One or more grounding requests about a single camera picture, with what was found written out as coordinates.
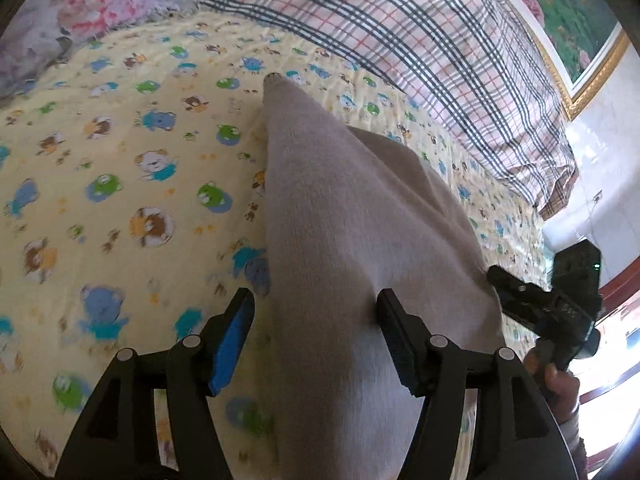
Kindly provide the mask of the grey sleeve forearm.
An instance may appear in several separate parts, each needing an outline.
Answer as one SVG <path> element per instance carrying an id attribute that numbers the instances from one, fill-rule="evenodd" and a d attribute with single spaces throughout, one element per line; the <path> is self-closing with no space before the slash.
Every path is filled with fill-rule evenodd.
<path id="1" fill-rule="evenodd" d="M 565 422 L 560 423 L 560 430 L 570 451 L 577 478 L 579 480 L 587 480 L 588 458 L 584 439 L 579 434 L 579 408 L 575 408 L 570 417 Z"/>

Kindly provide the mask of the person's right hand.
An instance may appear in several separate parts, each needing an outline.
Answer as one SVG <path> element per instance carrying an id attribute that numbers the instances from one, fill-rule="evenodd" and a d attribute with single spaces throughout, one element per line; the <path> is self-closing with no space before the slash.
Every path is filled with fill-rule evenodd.
<path id="1" fill-rule="evenodd" d="M 526 354 L 523 364 L 537 386 L 551 393 L 548 405 L 558 424 L 568 422 L 578 411 L 579 379 L 558 370 L 553 363 L 542 366 L 534 350 Z"/>

